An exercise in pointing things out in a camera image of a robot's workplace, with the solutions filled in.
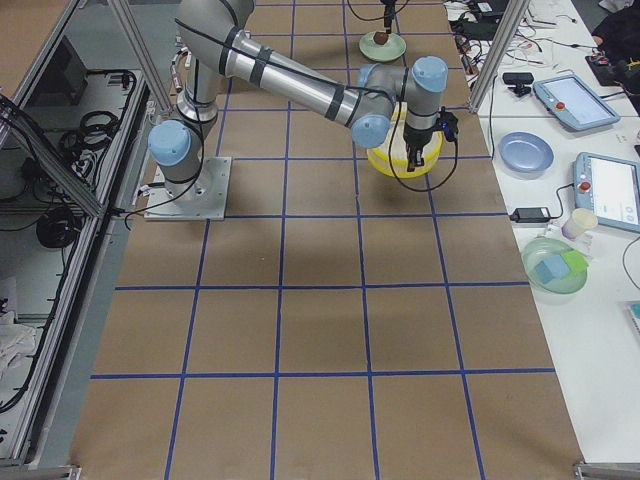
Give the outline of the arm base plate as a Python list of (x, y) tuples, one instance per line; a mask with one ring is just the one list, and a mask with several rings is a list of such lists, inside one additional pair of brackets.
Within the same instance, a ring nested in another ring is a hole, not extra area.
[(186, 173), (195, 172), (198, 166), (198, 160), (186, 171), (158, 165), (154, 180), (162, 185), (150, 190), (144, 217), (158, 221), (223, 220), (232, 158), (205, 157), (199, 177), (187, 181)]

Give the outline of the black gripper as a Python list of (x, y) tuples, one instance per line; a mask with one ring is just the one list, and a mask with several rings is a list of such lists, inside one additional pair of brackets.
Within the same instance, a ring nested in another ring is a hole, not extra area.
[(417, 129), (411, 125), (405, 125), (403, 139), (407, 151), (407, 171), (414, 172), (424, 166), (423, 149), (431, 141), (434, 130)]
[(383, 25), (385, 28), (385, 34), (391, 34), (391, 17), (396, 15), (396, 3), (385, 2), (383, 13)]

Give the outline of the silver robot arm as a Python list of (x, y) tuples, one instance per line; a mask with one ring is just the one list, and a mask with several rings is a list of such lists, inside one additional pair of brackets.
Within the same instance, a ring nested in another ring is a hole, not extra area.
[(179, 6), (174, 22), (196, 69), (178, 95), (175, 113), (148, 137), (170, 201), (194, 191), (200, 180), (205, 127), (217, 120), (216, 97), (224, 78), (240, 78), (345, 126), (353, 143), (364, 149), (391, 141), (402, 122), (410, 172), (424, 165), (435, 133), (457, 143), (457, 119), (442, 104), (448, 66), (441, 58), (421, 57), (408, 68), (367, 64), (358, 84), (344, 85), (252, 40), (245, 25), (254, 9), (252, 1), (184, 1)]
[(384, 32), (387, 35), (390, 35), (392, 33), (392, 23), (396, 16), (396, 1), (381, 0), (381, 3), (384, 5), (384, 11), (382, 15)]

